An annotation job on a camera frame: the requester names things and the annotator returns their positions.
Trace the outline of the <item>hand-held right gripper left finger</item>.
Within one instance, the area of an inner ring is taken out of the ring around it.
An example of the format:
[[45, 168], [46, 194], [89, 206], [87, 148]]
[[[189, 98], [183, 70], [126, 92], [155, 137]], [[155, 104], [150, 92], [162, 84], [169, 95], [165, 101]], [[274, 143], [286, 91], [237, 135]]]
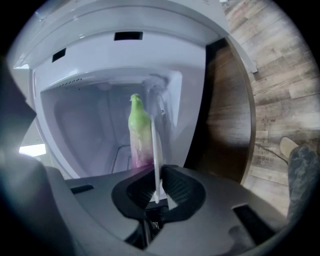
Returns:
[[155, 171], [149, 167], [118, 182], [112, 189], [111, 198], [125, 217], [144, 220], [145, 209], [155, 191]]

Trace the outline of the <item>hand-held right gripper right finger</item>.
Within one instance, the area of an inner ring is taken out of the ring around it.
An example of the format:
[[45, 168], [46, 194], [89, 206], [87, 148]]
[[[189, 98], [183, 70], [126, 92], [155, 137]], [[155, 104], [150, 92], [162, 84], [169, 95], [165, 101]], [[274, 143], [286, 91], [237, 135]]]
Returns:
[[195, 170], [177, 165], [164, 165], [161, 170], [162, 187], [176, 207], [163, 214], [165, 223], [185, 221], [204, 204], [206, 191]]

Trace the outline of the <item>white round plate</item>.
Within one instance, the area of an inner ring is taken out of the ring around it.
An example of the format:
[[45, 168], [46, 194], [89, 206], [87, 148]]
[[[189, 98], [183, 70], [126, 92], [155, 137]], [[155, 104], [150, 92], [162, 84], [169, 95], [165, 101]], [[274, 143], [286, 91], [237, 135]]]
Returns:
[[160, 135], [157, 132], [155, 120], [151, 117], [151, 135], [153, 148], [153, 165], [155, 178], [154, 201], [156, 204], [160, 202], [161, 195], [161, 170], [163, 166], [163, 152]]

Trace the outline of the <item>purple eggplant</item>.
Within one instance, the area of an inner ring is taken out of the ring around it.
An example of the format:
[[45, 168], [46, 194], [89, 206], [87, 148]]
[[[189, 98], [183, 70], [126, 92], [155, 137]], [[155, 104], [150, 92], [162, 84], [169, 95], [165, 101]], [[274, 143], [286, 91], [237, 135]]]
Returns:
[[153, 164], [151, 119], [145, 111], [139, 94], [130, 97], [131, 110], [128, 118], [131, 167], [133, 169]]

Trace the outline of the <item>white microwave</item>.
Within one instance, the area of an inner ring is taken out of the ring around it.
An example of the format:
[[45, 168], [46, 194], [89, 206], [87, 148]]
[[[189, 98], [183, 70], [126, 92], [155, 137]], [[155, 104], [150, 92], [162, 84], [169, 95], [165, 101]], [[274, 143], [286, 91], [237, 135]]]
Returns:
[[206, 46], [228, 33], [219, 0], [46, 0], [14, 41], [11, 74], [36, 112], [23, 144], [73, 179], [131, 168], [130, 98], [183, 166], [200, 112]]

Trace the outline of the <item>dark table with white legs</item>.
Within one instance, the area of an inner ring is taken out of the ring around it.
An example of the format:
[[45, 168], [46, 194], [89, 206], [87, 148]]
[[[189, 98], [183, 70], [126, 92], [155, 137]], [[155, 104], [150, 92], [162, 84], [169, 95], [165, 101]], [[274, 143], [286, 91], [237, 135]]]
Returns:
[[212, 21], [217, 39], [205, 47], [205, 78], [186, 168], [242, 184], [256, 138], [256, 110], [248, 72], [257, 68], [231, 35], [220, 0], [190, 0]]

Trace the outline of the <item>person's beige shoe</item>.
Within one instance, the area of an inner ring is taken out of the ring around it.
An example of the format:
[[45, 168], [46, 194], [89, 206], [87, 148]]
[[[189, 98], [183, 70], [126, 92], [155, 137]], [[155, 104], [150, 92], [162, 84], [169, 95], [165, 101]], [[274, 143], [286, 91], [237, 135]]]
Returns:
[[280, 152], [284, 155], [286, 158], [287, 163], [289, 163], [289, 158], [291, 153], [297, 149], [299, 145], [295, 143], [292, 139], [288, 137], [282, 137], [279, 142], [279, 149]]

